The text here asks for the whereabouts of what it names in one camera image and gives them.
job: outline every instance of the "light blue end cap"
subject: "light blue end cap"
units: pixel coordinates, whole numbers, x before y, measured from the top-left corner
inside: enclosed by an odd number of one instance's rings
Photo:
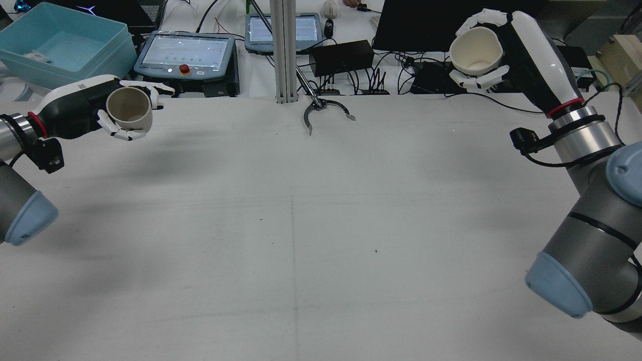
[[[581,319],[593,304],[575,278],[555,258],[540,252],[526,274],[526,286],[569,316]]]
[[[606,164],[606,177],[622,199],[642,207],[642,142],[613,152]]]
[[[42,192],[36,191],[11,223],[4,241],[12,245],[21,245],[47,228],[57,217],[58,209]]]

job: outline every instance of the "black box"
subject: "black box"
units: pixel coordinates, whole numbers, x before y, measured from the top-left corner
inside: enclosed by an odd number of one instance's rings
[[[591,62],[586,56],[584,49],[579,46],[561,46],[558,45],[562,57],[568,65],[571,67],[575,77],[582,74],[582,77],[577,81],[577,87],[580,89],[588,89],[591,84],[597,80],[597,76],[594,73],[587,72],[589,69],[592,69]]]
[[[372,67],[374,51],[367,40],[310,49],[310,68],[316,77]]]

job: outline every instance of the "white cup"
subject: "white cup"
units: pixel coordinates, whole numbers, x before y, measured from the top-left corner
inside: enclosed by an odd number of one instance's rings
[[[481,26],[459,35],[450,44],[450,59],[455,68],[473,76],[484,75],[496,68],[503,54],[497,35]]]
[[[107,114],[127,130],[149,132],[152,128],[152,103],[138,88],[123,87],[113,91],[107,97]]]

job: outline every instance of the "white table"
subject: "white table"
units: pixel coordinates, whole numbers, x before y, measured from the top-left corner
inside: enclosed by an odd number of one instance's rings
[[[63,141],[51,175],[20,159],[60,216],[0,245],[0,360],[639,360],[524,284],[578,198],[510,142],[547,119],[471,95],[337,99],[357,120],[315,112],[312,136],[304,98],[166,99],[143,139]],[[616,93],[592,104],[612,119]],[[641,120],[627,100],[624,141]]]

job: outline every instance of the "computer monitor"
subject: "computer monitor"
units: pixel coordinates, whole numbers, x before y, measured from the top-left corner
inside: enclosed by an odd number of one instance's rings
[[[372,48],[383,51],[443,51],[471,15],[484,8],[533,17],[548,0],[385,0]]]

